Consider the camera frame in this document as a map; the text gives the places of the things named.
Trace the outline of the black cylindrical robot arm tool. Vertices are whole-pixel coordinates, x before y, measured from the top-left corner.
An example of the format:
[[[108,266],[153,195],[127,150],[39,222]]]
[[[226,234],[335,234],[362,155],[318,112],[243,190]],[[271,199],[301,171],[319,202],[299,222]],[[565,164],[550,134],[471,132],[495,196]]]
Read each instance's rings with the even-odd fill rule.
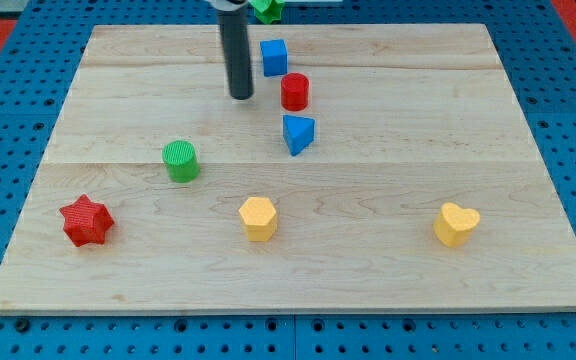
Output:
[[[208,0],[216,11],[229,94],[246,100],[254,93],[246,0]]]

